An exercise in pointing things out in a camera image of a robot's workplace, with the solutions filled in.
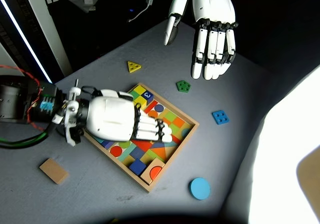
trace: green circle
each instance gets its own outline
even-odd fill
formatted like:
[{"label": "green circle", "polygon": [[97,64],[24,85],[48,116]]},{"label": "green circle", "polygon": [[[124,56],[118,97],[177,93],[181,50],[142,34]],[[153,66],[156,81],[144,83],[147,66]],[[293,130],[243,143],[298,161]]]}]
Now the green circle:
[{"label": "green circle", "polygon": [[127,142],[119,142],[119,146],[121,148],[128,148],[130,146],[130,141]]}]

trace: white robotic hand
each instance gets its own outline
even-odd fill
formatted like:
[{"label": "white robotic hand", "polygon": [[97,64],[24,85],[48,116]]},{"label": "white robotic hand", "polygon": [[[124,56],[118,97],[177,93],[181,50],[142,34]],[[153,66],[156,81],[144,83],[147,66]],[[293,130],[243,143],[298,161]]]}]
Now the white robotic hand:
[{"label": "white robotic hand", "polygon": [[86,129],[101,139],[128,141],[130,139],[172,141],[172,130],[163,120],[149,117],[134,106],[133,96],[109,89],[94,90],[95,97],[90,101],[76,101],[81,89],[73,87],[69,92],[64,127],[66,140],[74,146],[72,128],[85,126]]},{"label": "white robotic hand", "polygon": [[[192,0],[195,20],[198,24],[193,49],[192,77],[198,79],[204,68],[204,78],[217,79],[230,67],[235,58],[237,27],[235,10],[231,0]],[[164,44],[170,44],[178,31],[187,0],[173,0],[164,35]]]}]

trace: orange circle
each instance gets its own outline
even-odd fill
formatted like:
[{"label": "orange circle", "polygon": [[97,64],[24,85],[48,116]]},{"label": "orange circle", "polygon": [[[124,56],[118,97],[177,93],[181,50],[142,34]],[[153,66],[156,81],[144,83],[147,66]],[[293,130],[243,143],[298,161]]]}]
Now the orange circle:
[{"label": "orange circle", "polygon": [[111,148],[110,153],[117,158],[118,156],[121,155],[122,148],[119,146],[114,146],[113,148]]},{"label": "orange circle", "polygon": [[149,117],[156,118],[158,116],[158,112],[151,110],[148,112]]},{"label": "orange circle", "polygon": [[150,170],[150,177],[152,180],[154,180],[156,178],[156,176],[159,174],[161,169],[162,169],[162,167],[156,166]]}]

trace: yellow triangle block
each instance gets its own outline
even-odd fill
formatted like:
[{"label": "yellow triangle block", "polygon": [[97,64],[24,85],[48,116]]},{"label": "yellow triangle block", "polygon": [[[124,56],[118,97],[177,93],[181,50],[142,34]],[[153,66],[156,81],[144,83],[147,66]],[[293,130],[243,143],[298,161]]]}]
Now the yellow triangle block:
[{"label": "yellow triangle block", "polygon": [[130,73],[133,73],[133,72],[137,71],[138,69],[141,69],[141,67],[142,66],[140,64],[128,61],[128,69],[129,69]]}]

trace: gray table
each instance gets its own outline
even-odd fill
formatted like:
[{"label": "gray table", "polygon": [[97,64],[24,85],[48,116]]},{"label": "gray table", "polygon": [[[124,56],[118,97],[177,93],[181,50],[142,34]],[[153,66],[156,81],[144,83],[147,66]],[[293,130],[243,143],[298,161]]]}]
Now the gray table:
[{"label": "gray table", "polygon": [[[126,91],[142,82],[200,123],[153,191],[147,194],[85,138],[73,148],[54,133],[32,148],[0,150],[0,223],[87,224],[144,214],[213,216],[219,212],[250,142],[247,131],[257,106],[257,87],[267,74],[238,55],[218,80],[193,80],[195,31],[182,23],[176,41],[165,47],[165,24],[57,84],[67,92],[79,78],[80,85]],[[141,64],[142,69],[130,74],[127,60]],[[180,80],[191,84],[189,93],[177,91]],[[230,122],[218,126],[211,113],[221,109]],[[27,125],[0,123],[0,137],[16,140],[36,133]],[[70,174],[61,185],[39,169],[49,157]],[[189,194],[188,183],[196,177],[210,182],[207,200],[197,201]]]}]

